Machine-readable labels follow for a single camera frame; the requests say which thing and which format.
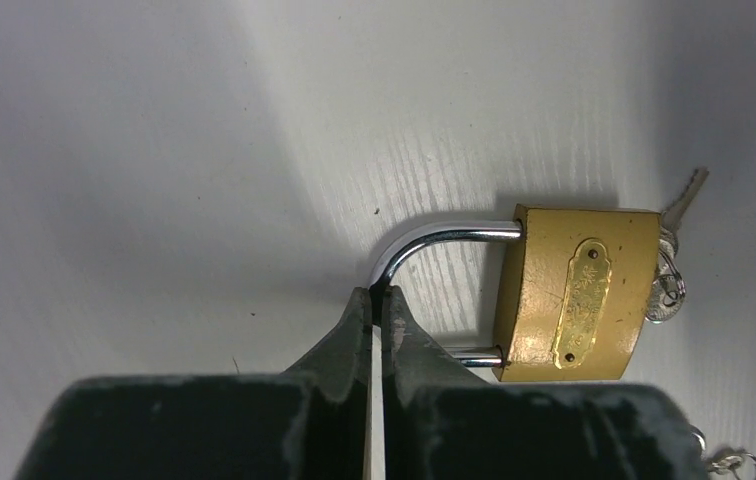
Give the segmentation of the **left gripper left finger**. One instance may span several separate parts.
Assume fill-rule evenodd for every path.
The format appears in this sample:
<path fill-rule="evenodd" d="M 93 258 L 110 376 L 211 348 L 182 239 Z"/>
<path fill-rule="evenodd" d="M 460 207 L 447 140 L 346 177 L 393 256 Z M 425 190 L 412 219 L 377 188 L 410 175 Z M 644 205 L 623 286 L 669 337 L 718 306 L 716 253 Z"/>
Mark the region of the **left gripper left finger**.
<path fill-rule="evenodd" d="M 371 299 L 278 374 L 131 375 L 72 383 L 20 479 L 360 479 L 367 469 Z"/>

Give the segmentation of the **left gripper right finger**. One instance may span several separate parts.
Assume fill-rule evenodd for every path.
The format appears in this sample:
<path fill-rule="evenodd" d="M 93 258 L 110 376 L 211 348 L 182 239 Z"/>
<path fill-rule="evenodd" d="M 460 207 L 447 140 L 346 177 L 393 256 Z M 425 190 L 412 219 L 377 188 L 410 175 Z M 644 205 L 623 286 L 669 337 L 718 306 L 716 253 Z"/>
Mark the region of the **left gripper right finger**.
<path fill-rule="evenodd" d="M 414 319 L 402 290 L 381 297 L 390 479 L 704 479 L 685 415 L 628 383 L 491 384 Z"/>

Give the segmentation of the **large brass padlock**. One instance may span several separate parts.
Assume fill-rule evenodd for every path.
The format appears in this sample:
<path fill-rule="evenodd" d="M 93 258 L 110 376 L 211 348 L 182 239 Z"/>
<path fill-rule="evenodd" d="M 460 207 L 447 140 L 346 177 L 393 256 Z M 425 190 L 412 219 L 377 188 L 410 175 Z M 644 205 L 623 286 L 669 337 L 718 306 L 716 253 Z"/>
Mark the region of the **large brass padlock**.
<path fill-rule="evenodd" d="M 649 318 L 657 278 L 661 215 L 517 205 L 509 220 L 427 224 L 379 256 L 369 291 L 387 291 L 415 253 L 448 242 L 505 246 L 489 350 L 455 356 L 497 381 L 618 380 Z"/>

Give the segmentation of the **silver keys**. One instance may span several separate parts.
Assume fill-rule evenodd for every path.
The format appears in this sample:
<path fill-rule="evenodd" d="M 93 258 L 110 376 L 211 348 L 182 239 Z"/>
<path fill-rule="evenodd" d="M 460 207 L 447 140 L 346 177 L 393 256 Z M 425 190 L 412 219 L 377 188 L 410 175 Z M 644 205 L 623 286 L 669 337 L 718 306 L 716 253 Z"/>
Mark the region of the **silver keys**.
<path fill-rule="evenodd" d="M 655 270 L 645 320 L 662 324 L 683 306 L 687 287 L 675 259 L 680 248 L 678 231 L 688 208 L 709 177 L 706 167 L 696 168 L 677 198 L 661 212 L 658 263 Z"/>

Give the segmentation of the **small silver key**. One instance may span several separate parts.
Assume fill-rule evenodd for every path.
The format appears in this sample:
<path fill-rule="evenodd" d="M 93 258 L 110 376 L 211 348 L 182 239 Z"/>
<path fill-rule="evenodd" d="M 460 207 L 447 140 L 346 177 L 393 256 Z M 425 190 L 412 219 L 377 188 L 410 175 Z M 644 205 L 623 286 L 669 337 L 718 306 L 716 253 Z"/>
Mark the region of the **small silver key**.
<path fill-rule="evenodd" d="M 709 474 L 731 475 L 734 479 L 741 479 L 741 471 L 751 466 L 753 478 L 756 480 L 756 455 L 744 448 L 732 447 L 725 447 L 713 454 L 708 454 L 705 434 L 695 425 L 690 426 L 690 432 L 698 444 L 701 461 Z"/>

